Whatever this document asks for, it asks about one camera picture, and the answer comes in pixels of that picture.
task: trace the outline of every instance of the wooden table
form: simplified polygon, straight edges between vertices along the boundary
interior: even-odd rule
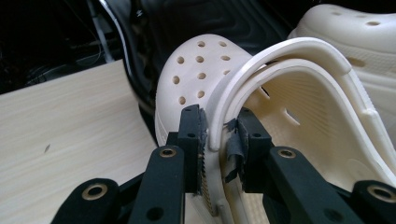
[[[154,148],[122,61],[0,95],[0,223],[50,223],[80,183],[120,185]]]

